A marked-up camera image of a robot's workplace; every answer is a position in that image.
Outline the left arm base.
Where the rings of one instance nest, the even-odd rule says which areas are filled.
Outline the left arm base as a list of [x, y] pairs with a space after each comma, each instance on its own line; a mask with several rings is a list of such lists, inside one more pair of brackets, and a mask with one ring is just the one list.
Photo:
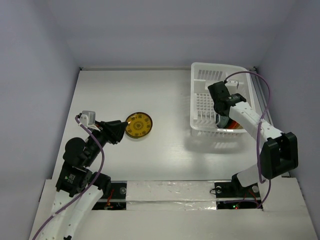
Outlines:
[[104, 194], [97, 203], [93, 206], [92, 210], [106, 210], [118, 211], [126, 210], [127, 202], [127, 182], [126, 181], [112, 181], [110, 191]]

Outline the black gold patterned plate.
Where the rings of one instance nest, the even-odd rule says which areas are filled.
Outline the black gold patterned plate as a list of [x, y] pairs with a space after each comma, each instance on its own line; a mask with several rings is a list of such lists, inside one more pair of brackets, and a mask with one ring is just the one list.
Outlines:
[[133, 139], [140, 139], [147, 136], [153, 127], [152, 118], [145, 112], [135, 112], [129, 115], [126, 120], [125, 133]]

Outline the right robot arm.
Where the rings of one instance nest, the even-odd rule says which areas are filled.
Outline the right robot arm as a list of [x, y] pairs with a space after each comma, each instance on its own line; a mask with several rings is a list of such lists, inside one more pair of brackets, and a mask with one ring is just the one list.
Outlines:
[[230, 108], [244, 133], [232, 136], [196, 135], [190, 125], [191, 84], [189, 79], [124, 80], [109, 82], [97, 108], [101, 121], [125, 122], [133, 113], [149, 116], [151, 130], [140, 138], [127, 134], [115, 145], [104, 147], [103, 171], [116, 181], [204, 181], [241, 179], [230, 183], [235, 196], [249, 189], [250, 178], [259, 180], [257, 162], [265, 142], [282, 131], [269, 123], [250, 124], [247, 102]]

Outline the blue floral plate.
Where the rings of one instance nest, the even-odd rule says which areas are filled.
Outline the blue floral plate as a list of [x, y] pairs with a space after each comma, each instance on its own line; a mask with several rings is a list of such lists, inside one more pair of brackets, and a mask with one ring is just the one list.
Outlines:
[[215, 116], [215, 124], [219, 129], [227, 129], [231, 123], [232, 120], [228, 116], [221, 116], [219, 114]]

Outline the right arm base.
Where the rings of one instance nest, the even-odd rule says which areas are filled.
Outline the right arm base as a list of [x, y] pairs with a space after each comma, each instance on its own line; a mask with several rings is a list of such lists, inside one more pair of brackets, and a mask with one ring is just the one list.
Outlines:
[[218, 209], [262, 209], [258, 186], [258, 166], [234, 174], [230, 181], [216, 181], [210, 193], [217, 199]]

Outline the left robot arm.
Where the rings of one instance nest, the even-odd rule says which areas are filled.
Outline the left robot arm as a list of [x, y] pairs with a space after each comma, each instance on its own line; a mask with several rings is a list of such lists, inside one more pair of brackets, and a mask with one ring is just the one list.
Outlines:
[[75, 116], [87, 139], [71, 138], [65, 145], [50, 216], [33, 235], [34, 240], [74, 240], [90, 211], [112, 190], [111, 177], [103, 174], [106, 144], [116, 145], [124, 137], [126, 121], [96, 121], [81, 113]]

